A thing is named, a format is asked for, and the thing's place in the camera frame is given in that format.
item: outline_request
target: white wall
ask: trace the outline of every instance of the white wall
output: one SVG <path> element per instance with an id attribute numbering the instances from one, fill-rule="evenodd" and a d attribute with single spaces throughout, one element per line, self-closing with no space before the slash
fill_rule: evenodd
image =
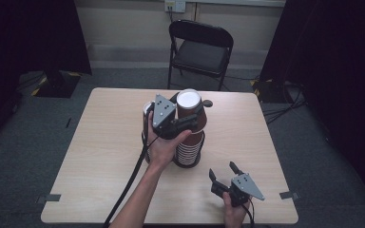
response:
<path id="1" fill-rule="evenodd" d="M 75 0 L 92 67 L 167 66 L 169 16 L 163 1 Z M 261 68 L 277 27 L 281 7 L 186 3 L 174 19 L 197 21 L 228 30 L 234 40 L 232 67 Z"/>

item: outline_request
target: black cable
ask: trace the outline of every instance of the black cable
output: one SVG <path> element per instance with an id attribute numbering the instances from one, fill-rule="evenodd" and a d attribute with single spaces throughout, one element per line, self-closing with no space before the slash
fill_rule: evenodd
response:
<path id="1" fill-rule="evenodd" d="M 254 228 L 255 226 L 255 222 L 254 222 L 254 219 L 256 217 L 256 213 L 255 213 L 255 210 L 254 210 L 254 204 L 253 204 L 253 201 L 251 201 L 250 199 L 250 204 L 251 204 L 251 207 L 253 208 L 253 215 L 251 215 L 250 211 L 248 210 L 248 208 L 246 206 L 244 206 L 244 204 L 241 205 L 241 207 L 245 210 L 245 212 L 248 214 L 248 216 L 250 217 L 250 227 L 251 228 Z"/>
<path id="2" fill-rule="evenodd" d="M 141 155 L 139 156 L 138 161 L 136 162 L 135 168 L 131 174 L 131 177 L 129 178 L 128 183 L 126 184 L 126 187 L 123 191 L 123 193 L 121 194 L 121 196 L 118 198 L 117 202 L 115 203 L 114 207 L 112 208 L 111 212 L 109 213 L 105 223 L 103 224 L 103 228 L 108 228 L 109 227 L 109 222 L 112 219 L 112 217 L 114 216 L 115 212 L 117 211 L 118 207 L 120 206 L 121 202 L 123 202 L 126 193 L 129 191 L 129 188 L 131 187 L 133 181 L 135 180 L 136 176 L 138 175 L 139 169 L 141 168 L 142 162 L 144 161 L 144 156 L 147 153 L 147 149 L 149 148 L 149 146 L 154 143 L 158 138 L 156 138 L 153 142 L 150 143 L 150 145 L 147 145 L 147 136 L 148 136 L 148 125 L 149 125 L 149 113 L 150 110 L 153 109 L 153 104 L 150 108 L 147 109 L 146 114 L 145 114 L 145 122 L 144 122 L 144 146 L 142 148 L 142 152 Z"/>
<path id="3" fill-rule="evenodd" d="M 173 23 L 174 22 L 174 20 L 173 20 L 173 8 L 172 7 L 167 7 L 167 9 L 168 9 L 168 16 L 170 17 L 170 21 L 171 21 L 171 23 Z"/>
<path id="4" fill-rule="evenodd" d="M 224 76 L 225 78 L 231 78 L 231 79 L 238 79 L 238 80 L 256 80 L 255 78 L 251 78 L 251 79 L 249 79 L 249 78 L 240 78 L 240 77 L 233 77 L 233 76 Z"/>
<path id="5" fill-rule="evenodd" d="M 178 86 L 178 87 L 180 87 L 180 88 L 186 88 L 186 86 L 183 86 L 183 85 L 178 85 L 178 84 L 172 84 L 172 83 L 170 83 L 170 85 L 172 86 Z"/>
<path id="6" fill-rule="evenodd" d="M 43 77 L 43 76 L 44 76 L 44 74 L 45 74 L 45 73 L 43 72 L 43 73 L 41 73 L 40 75 L 37 75 L 37 76 L 34 76 L 34 77 L 30 78 L 30 79 L 25 80 L 24 82 L 22 82 L 21 84 L 19 84 L 19 85 L 16 87 L 16 91 L 17 91 L 17 92 L 19 92 L 19 91 L 21 91 L 21 90 L 23 90 L 23 89 L 25 89 L 25 88 L 27 88 L 27 87 L 29 87 L 29 86 L 32 86 L 32 85 L 36 84 L 38 81 L 40 81 L 41 77 Z"/>
<path id="7" fill-rule="evenodd" d="M 195 3 L 195 7 L 194 7 L 194 21 L 197 21 L 197 8 L 198 8 L 198 3 Z"/>
<path id="8" fill-rule="evenodd" d="M 282 115 L 284 115 L 285 113 L 287 113 L 288 111 L 292 110 L 292 109 L 295 109 L 295 108 L 298 108 L 298 107 L 301 107 L 303 105 L 305 105 L 305 102 L 301 102 L 301 103 L 298 103 L 298 98 L 300 96 L 300 93 L 302 91 L 302 86 L 301 85 L 296 85 L 298 87 L 298 95 L 297 97 L 295 98 L 295 100 L 293 101 L 293 103 L 287 107 L 287 108 L 283 108 L 283 109 L 280 109 L 280 110 L 277 110 L 277 111 L 274 111 L 274 112 L 271 112 L 271 113 L 266 113 L 264 114 L 264 116 L 269 116 L 269 115 L 274 115 L 274 114 L 277 114 L 276 116 L 272 117 L 271 119 L 268 120 L 268 122 L 266 124 L 270 124 L 272 122 L 274 122 L 275 120 L 277 120 L 279 117 L 281 117 Z"/>
<path id="9" fill-rule="evenodd" d="M 210 77 L 211 79 L 215 80 L 216 82 L 220 83 L 221 81 L 219 81 L 218 79 L 216 78 L 213 78 L 213 77 Z M 221 84 L 221 86 L 223 86 L 227 91 L 231 91 L 230 88 L 228 88 L 225 84 Z"/>

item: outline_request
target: chair backrest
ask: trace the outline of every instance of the chair backrest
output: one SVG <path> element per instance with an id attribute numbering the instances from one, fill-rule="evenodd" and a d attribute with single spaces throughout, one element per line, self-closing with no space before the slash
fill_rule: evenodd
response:
<path id="1" fill-rule="evenodd" d="M 225 29 L 194 21 L 174 21 L 171 23 L 168 31 L 173 42 L 175 37 L 177 37 L 183 40 L 230 49 L 234 43 L 233 37 Z"/>

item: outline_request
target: gray carpet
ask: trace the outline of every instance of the gray carpet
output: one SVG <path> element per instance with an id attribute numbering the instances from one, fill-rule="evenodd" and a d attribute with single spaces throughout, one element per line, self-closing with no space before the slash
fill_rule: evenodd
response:
<path id="1" fill-rule="evenodd" d="M 31 72 L 22 81 L 39 74 Z M 83 77 L 70 99 L 31 97 L 36 84 L 22 89 L 18 111 L 0 130 L 0 227 L 101 227 L 44 224 L 40 220 L 44 204 L 36 201 L 49 193 L 93 88 L 166 88 L 166 75 L 166 68 L 93 69 L 93 76 Z M 226 78 L 223 90 L 252 92 L 249 79 L 259 70 L 232 69 L 227 75 L 236 78 Z M 197 90 L 218 86 L 213 79 L 189 73 L 179 76 L 178 71 L 173 78 Z M 261 104 L 263 110 L 287 106 Z M 298 223 L 270 227 L 365 227 L 365 186 L 326 142 L 322 124 L 310 109 L 291 110 L 268 126 L 289 188 L 300 194 L 295 201 Z"/>

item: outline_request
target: baseboard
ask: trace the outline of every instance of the baseboard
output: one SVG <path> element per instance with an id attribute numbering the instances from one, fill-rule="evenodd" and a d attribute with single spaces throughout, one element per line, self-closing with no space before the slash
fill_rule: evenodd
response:
<path id="1" fill-rule="evenodd" d="M 89 45 L 92 68 L 168 67 L 169 49 L 165 47 L 114 47 Z M 229 68 L 262 69 L 268 50 L 233 50 Z"/>

